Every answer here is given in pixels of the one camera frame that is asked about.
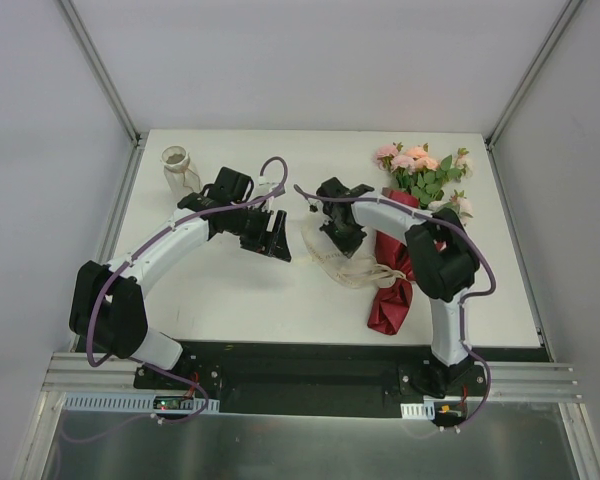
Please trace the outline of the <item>pink flower bouquet green leaves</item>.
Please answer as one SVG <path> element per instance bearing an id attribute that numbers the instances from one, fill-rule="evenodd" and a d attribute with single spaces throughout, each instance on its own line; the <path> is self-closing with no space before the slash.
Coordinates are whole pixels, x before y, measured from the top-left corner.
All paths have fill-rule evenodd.
<path id="1" fill-rule="evenodd" d="M 474 171 L 468 149 L 461 147 L 455 154 L 436 159 L 427 143 L 409 148 L 391 143 L 376 151 L 374 161 L 393 178 L 399 191 L 417 200 L 421 209 L 436 212 L 449 208 L 463 224 L 473 218 L 465 191 L 457 189 Z"/>

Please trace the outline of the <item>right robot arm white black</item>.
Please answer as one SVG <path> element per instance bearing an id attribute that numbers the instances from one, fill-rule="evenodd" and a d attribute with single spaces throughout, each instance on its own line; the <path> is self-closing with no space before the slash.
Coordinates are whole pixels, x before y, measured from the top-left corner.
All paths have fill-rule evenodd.
<path id="1" fill-rule="evenodd" d="M 403 192 L 380 193 L 365 184 L 348 188 L 335 177 L 316 195 L 328 218 L 320 230 L 345 256 L 359 249 L 366 227 L 393 249 L 406 249 L 406 274 L 429 298 L 433 332 L 430 360 L 411 377 L 412 388 L 439 399 L 456 392 L 472 365 L 460 302 L 479 269 L 458 215 L 449 208 L 431 214 Z"/>

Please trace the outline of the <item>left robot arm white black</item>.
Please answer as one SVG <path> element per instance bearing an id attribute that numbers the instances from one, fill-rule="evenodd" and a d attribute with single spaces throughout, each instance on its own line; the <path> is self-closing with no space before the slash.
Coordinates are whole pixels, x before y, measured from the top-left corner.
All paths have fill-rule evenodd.
<path id="1" fill-rule="evenodd" d="M 244 250 L 290 261 L 286 213 L 270 208 L 284 186 L 256 184 L 245 174 L 222 168 L 214 182 L 183 197 L 143 244 L 105 264 L 88 261 L 79 269 L 70 330 L 85 340 L 88 350 L 99 348 L 106 357 L 153 366 L 168 388 L 184 387 L 196 368 L 193 354 L 150 327 L 145 299 L 172 267 L 218 234 L 237 237 Z"/>

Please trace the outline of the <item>cream printed ribbon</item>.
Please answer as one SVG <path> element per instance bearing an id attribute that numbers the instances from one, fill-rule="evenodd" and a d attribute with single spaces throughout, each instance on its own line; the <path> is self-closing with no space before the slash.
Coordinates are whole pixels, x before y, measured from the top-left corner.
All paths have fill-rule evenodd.
<path id="1" fill-rule="evenodd" d="M 391 286 L 399 272 L 380 265 L 373 255 L 355 254 L 346 258 L 338 249 L 328 245 L 321 237 L 320 221 L 306 216 L 300 229 L 302 239 L 311 260 L 336 283 L 350 288 L 360 289 L 367 286 L 377 288 Z"/>

